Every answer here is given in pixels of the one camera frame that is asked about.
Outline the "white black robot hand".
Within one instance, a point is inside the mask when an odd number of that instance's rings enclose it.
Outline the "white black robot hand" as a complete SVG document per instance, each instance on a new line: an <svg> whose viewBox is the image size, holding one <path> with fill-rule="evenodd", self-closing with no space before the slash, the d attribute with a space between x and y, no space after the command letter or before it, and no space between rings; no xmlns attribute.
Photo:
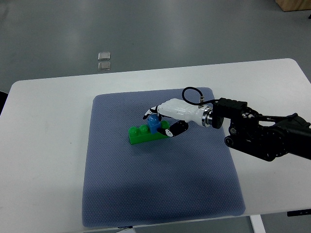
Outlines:
<svg viewBox="0 0 311 233"><path fill-rule="evenodd" d="M199 107L184 100L170 99L150 108L143 116L143 119L147 119L150 115L157 115L159 119L170 117L177 120L169 128L157 130L162 135L174 137L185 132L189 128L188 123L191 121L202 127L210 126L212 123L211 113L212 108L207 105Z"/></svg>

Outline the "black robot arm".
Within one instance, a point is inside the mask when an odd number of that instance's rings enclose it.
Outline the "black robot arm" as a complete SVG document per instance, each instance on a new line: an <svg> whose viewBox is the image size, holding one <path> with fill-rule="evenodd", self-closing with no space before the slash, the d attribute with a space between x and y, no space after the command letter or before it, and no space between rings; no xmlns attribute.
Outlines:
<svg viewBox="0 0 311 233"><path fill-rule="evenodd" d="M297 113L264 116L244 101L220 98L211 103L213 128L220 128L225 118L230 120L224 139L228 147L268 162L288 153L311 158L311 124Z"/></svg>

